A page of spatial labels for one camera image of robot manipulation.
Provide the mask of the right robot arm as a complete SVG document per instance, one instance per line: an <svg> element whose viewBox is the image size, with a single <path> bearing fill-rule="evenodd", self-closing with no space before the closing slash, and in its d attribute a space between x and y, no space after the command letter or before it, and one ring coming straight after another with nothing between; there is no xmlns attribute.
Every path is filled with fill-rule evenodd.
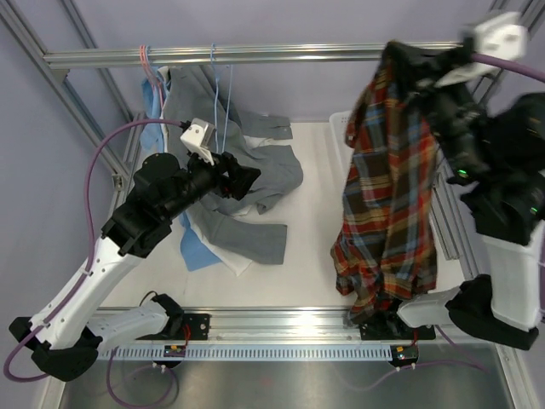
<svg viewBox="0 0 545 409"><path fill-rule="evenodd" d="M544 96L520 96L489 116L471 96L473 63L536 81L542 71L513 57L457 46L445 51L391 42L386 48L404 100L427 120L482 239L487 273L448 291L414 297L386 317L404 338L424 325L455 325L469 336L530 349L542 319L539 238L544 231Z"/></svg>

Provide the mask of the light blue hanger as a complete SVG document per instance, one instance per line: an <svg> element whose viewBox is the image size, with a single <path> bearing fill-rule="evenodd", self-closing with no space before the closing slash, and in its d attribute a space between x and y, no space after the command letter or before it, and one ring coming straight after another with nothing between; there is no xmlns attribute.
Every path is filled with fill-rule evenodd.
<svg viewBox="0 0 545 409"><path fill-rule="evenodd" d="M210 45L209 60L215 87L213 108L214 126L216 128L215 148L217 153L224 153L227 145L227 131L232 100L233 65L225 65L222 69L219 69L215 53L216 44L212 43ZM226 88L223 89L221 86L221 79L225 71L228 71L228 84Z"/></svg>

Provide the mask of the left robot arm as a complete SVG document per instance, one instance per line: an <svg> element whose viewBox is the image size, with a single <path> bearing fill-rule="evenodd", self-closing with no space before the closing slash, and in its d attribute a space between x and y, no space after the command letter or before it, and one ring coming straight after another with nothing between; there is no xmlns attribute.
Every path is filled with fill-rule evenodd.
<svg viewBox="0 0 545 409"><path fill-rule="evenodd" d="M100 354L125 343L183 336L184 310L165 294L106 319L94 314L120 280L170 235L183 211L211 192L240 200L260 174L230 153L215 154L209 163L192 154L186 168L170 153L146 158L128 198L113 211L80 270L42 311L9 326L20 347L31 350L42 375L70 382Z"/></svg>

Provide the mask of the plaid shirt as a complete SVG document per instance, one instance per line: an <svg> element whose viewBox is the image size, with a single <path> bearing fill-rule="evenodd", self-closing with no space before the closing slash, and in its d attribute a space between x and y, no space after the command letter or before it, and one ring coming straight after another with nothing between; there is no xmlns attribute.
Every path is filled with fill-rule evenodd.
<svg viewBox="0 0 545 409"><path fill-rule="evenodd" d="M337 291L355 296L349 325L367 323L436 287L429 218L436 145L424 117L404 102L401 73L385 49L345 132L353 153L341 194L341 231L330 255Z"/></svg>

